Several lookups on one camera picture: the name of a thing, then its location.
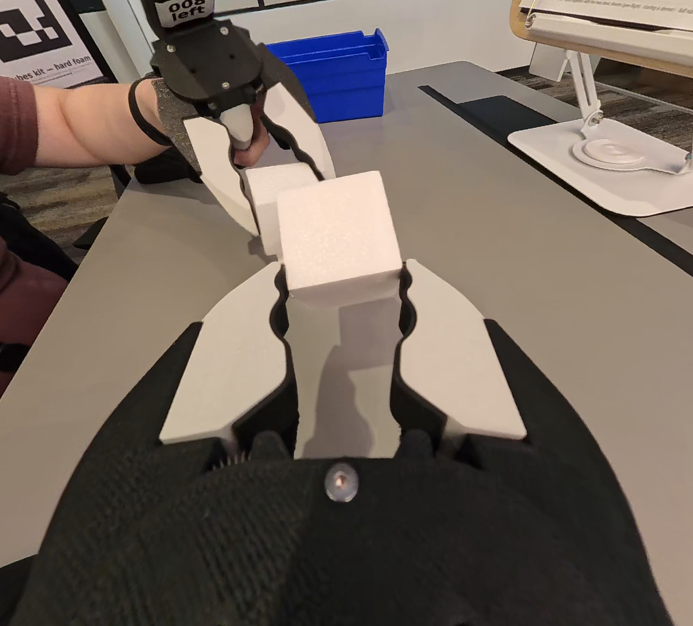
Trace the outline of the person's maroon shirt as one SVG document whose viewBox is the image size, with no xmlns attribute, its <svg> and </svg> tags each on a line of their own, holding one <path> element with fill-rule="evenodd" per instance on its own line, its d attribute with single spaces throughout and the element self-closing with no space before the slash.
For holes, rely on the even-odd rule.
<svg viewBox="0 0 693 626">
<path fill-rule="evenodd" d="M 29 169 L 38 125 L 32 85 L 1 78 L 1 175 Z M 68 282 L 26 263 L 1 238 L 1 393 L 62 297 Z"/>
</svg>

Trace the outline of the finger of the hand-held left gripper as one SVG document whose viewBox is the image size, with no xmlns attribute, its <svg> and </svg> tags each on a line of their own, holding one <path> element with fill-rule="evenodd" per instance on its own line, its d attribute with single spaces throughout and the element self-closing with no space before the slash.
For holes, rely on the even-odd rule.
<svg viewBox="0 0 693 626">
<path fill-rule="evenodd" d="M 258 225 L 248 201 L 239 172 L 230 159 L 231 139 L 220 123 L 205 117 L 183 120 L 200 177 L 205 186 L 229 216 L 252 236 L 259 235 Z"/>
<path fill-rule="evenodd" d="M 334 163 L 319 124 L 282 83 L 266 92 L 264 124 L 279 143 L 289 147 L 298 162 L 309 166 L 317 180 L 335 178 Z"/>
</svg>

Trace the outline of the black office chair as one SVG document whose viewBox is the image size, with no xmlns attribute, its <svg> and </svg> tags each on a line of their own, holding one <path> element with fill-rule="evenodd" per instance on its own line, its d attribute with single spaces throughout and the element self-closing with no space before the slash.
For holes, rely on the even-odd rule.
<svg viewBox="0 0 693 626">
<path fill-rule="evenodd" d="M 78 263 L 56 241 L 34 228 L 22 214 L 21 207 L 4 192 L 1 192 L 1 238 L 9 251 L 20 259 L 67 282 L 78 269 Z"/>
</svg>

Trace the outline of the person's left forearm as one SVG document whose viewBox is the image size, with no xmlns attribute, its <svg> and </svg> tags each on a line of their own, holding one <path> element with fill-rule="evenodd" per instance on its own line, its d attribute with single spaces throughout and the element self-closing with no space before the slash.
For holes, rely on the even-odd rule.
<svg viewBox="0 0 693 626">
<path fill-rule="evenodd" d="M 93 168 L 135 164 L 154 144 L 137 127 L 127 104 L 130 85 L 92 84 L 72 90 L 34 86 L 38 137 L 33 167 Z"/>
</svg>

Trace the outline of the black wristband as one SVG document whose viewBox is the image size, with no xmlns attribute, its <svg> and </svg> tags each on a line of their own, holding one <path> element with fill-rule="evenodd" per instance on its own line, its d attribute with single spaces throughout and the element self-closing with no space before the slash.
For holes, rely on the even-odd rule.
<svg viewBox="0 0 693 626">
<path fill-rule="evenodd" d="M 127 93 L 127 104 L 128 108 L 130 111 L 130 114 L 132 116 L 132 119 L 134 120 L 134 123 L 137 125 L 137 127 L 143 132 L 145 136 L 147 136 L 152 142 L 154 142 L 157 145 L 170 148 L 173 146 L 173 143 L 170 141 L 170 139 L 165 136 L 161 131 L 159 131 L 157 128 L 155 128 L 151 123 L 149 123 L 143 116 L 143 114 L 140 111 L 137 99 L 136 99 L 136 89 L 137 87 L 143 83 L 145 80 L 149 79 L 150 76 L 147 75 L 143 78 L 140 78 L 136 81 L 134 81 L 128 90 Z"/>
</svg>

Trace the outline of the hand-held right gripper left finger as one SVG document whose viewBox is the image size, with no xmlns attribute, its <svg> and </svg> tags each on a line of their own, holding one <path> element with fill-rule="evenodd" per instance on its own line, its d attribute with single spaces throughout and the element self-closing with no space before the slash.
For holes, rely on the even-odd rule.
<svg viewBox="0 0 693 626">
<path fill-rule="evenodd" d="M 160 431 L 162 444 L 217 438 L 230 457 L 273 431 L 290 456 L 298 391 L 284 267 L 272 262 L 229 292 L 202 321 Z"/>
</svg>

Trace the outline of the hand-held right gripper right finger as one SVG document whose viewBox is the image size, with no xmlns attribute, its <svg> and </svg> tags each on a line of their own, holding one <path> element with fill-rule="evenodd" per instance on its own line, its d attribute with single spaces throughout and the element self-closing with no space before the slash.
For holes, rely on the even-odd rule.
<svg viewBox="0 0 693 626">
<path fill-rule="evenodd" d="M 470 435 L 523 441 L 527 428 L 476 306 L 413 258 L 399 297 L 391 414 L 401 442 L 422 432 L 434 454 L 453 457 Z"/>
</svg>

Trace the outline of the white and wooden document stand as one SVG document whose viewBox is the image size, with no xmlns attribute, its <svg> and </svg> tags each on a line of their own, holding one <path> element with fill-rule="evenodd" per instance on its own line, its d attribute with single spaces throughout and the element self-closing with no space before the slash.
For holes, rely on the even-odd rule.
<svg viewBox="0 0 693 626">
<path fill-rule="evenodd" d="M 692 206 L 692 152 L 606 118 L 591 59 L 692 76 L 692 31 L 560 15 L 511 5 L 511 30 L 535 42 L 531 72 L 559 81 L 569 66 L 580 116 L 517 130 L 511 145 L 600 208 L 648 217 Z"/>
</svg>

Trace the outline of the person's left hand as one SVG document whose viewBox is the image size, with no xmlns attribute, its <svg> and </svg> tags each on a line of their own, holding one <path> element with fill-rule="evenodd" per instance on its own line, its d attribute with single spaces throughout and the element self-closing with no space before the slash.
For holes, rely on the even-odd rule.
<svg viewBox="0 0 693 626">
<path fill-rule="evenodd" d="M 134 98 L 143 119 L 159 134 L 165 135 L 164 126 L 160 120 L 157 94 L 154 90 L 153 80 L 146 78 L 135 88 Z M 232 162 L 238 166 L 247 168 L 254 166 L 264 154 L 270 144 L 270 136 L 262 121 L 264 115 L 265 94 L 261 94 L 255 104 L 251 106 L 251 116 L 254 126 L 250 145 L 246 149 L 234 149 Z M 143 163 L 166 151 L 164 145 L 145 144 L 140 154 L 134 155 L 135 164 Z"/>
</svg>

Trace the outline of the blue plastic bin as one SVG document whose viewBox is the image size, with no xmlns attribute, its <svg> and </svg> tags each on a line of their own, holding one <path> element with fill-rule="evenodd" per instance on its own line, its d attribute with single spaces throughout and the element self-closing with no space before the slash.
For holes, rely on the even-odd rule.
<svg viewBox="0 0 693 626">
<path fill-rule="evenodd" d="M 380 29 L 268 44 L 297 77 L 318 123 L 382 117 L 389 46 Z"/>
</svg>

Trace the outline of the framed marker sign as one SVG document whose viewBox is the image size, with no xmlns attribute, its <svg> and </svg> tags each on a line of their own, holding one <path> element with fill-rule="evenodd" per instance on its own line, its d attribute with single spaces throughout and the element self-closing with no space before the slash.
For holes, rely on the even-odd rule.
<svg viewBox="0 0 693 626">
<path fill-rule="evenodd" d="M 117 82 L 69 0 L 1 0 L 1 76 L 61 89 Z"/>
</svg>

